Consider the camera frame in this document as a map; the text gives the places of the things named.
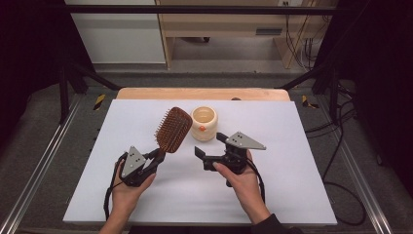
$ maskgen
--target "hand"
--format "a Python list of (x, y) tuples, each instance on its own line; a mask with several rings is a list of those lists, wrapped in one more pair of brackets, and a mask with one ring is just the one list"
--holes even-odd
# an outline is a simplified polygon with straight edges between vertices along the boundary
[[(249, 150), (246, 151), (246, 156), (252, 161)], [(250, 166), (246, 166), (241, 175), (234, 174), (223, 164), (213, 163), (213, 166), (231, 183), (238, 200), (240, 200), (241, 207), (252, 224), (257, 224), (271, 215), (262, 201), (257, 175)]]
[(122, 183), (119, 178), (121, 165), (116, 172), (114, 188), (112, 190), (112, 212), (99, 233), (121, 233), (128, 219), (136, 208), (140, 195), (152, 184), (155, 174), (150, 175), (139, 187), (130, 187)]

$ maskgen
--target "black sleeve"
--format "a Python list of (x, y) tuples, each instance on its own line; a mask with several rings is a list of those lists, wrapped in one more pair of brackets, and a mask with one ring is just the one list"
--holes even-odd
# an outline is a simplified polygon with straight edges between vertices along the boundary
[(299, 228), (282, 226), (275, 214), (271, 214), (262, 222), (252, 225), (251, 232), (252, 234), (303, 234)]

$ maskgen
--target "horizontal black bar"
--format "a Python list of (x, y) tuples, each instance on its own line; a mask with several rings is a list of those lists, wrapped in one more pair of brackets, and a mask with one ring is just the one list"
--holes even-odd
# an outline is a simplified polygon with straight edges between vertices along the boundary
[(49, 10), (88, 14), (227, 14), (335, 16), (354, 13), (335, 7), (153, 6), (153, 5), (45, 5)]

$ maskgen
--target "person's left hand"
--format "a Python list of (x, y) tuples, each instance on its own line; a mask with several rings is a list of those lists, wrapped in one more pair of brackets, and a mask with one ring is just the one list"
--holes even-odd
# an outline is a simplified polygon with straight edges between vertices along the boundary
[[(115, 181), (113, 183), (114, 185), (122, 182), (119, 178), (119, 171), (121, 169), (121, 165), (124, 163), (125, 161), (122, 161), (118, 167)], [(139, 187), (127, 186), (124, 183), (116, 186), (112, 190), (112, 213), (121, 212), (122, 214), (128, 216), (131, 215), (133, 210), (136, 208), (136, 204), (139, 200), (140, 195), (152, 184), (152, 181), (155, 179), (155, 175), (156, 174), (152, 174), (147, 177)]]

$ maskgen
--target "brush bristle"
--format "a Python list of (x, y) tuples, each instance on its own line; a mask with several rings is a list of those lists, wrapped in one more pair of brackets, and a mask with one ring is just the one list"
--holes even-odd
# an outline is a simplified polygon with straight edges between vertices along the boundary
[(192, 126), (192, 118), (184, 110), (174, 107), (167, 112), (155, 133), (159, 147), (174, 153), (185, 139)]

